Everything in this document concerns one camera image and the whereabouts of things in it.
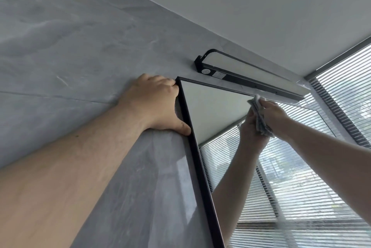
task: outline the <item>ceiling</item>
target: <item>ceiling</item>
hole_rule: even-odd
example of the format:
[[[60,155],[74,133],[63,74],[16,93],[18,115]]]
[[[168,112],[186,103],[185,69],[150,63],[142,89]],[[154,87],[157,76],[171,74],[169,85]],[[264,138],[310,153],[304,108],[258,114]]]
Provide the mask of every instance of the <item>ceiling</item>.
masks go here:
[[[371,0],[152,0],[307,75],[371,34]]]
[[[246,116],[253,98],[186,81],[182,87],[198,144]]]

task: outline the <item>window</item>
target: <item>window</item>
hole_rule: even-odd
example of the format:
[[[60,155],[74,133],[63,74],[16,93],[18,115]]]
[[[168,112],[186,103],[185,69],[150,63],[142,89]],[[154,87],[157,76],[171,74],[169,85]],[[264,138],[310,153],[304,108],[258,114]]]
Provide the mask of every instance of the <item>window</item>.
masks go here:
[[[308,95],[302,104],[313,104],[311,98]],[[334,135],[317,111],[280,105],[291,118]],[[225,174],[238,142],[237,125],[200,148],[211,191]],[[259,157],[230,246],[366,248],[371,247],[371,230],[289,144],[273,138]]]
[[[371,45],[310,80],[350,136],[371,148]]]

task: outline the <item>hand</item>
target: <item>hand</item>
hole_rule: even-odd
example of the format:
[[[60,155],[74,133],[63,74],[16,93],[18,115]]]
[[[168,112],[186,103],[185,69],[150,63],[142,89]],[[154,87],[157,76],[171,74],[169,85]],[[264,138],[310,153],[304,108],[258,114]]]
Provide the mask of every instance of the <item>hand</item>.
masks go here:
[[[123,94],[118,106],[129,108],[143,123],[143,130],[173,129],[182,135],[190,135],[191,128],[175,114],[178,93],[175,80],[143,74]]]
[[[259,100],[260,104],[264,107],[261,111],[264,116],[264,121],[272,129],[274,135],[282,140],[285,139],[285,127],[290,117],[286,112],[278,106],[276,102]]]
[[[260,154],[269,141],[269,137],[256,131],[256,116],[252,108],[246,115],[245,122],[240,127],[240,145],[254,153]]]

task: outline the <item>gray marble wall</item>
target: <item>gray marble wall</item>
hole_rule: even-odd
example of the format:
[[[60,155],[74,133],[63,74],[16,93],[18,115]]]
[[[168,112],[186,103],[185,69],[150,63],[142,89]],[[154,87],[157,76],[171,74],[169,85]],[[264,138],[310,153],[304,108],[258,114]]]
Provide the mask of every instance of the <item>gray marble wall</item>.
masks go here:
[[[208,49],[300,79],[149,0],[0,0],[0,167],[98,116],[144,72],[256,92],[198,74]],[[72,247],[174,246],[211,246],[199,188],[187,140],[146,131]]]

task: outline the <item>cleaning cloth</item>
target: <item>cleaning cloth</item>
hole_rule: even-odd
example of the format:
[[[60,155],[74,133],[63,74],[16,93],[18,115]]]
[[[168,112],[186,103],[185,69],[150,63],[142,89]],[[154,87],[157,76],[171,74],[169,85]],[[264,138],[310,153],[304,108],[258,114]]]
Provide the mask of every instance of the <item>cleaning cloth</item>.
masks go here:
[[[260,98],[265,100],[265,98],[260,95],[256,95],[253,99],[248,100],[248,103],[251,105],[251,108],[256,115],[256,130],[267,137],[274,137],[272,129],[265,123],[264,116],[261,114],[264,107],[259,102]]]

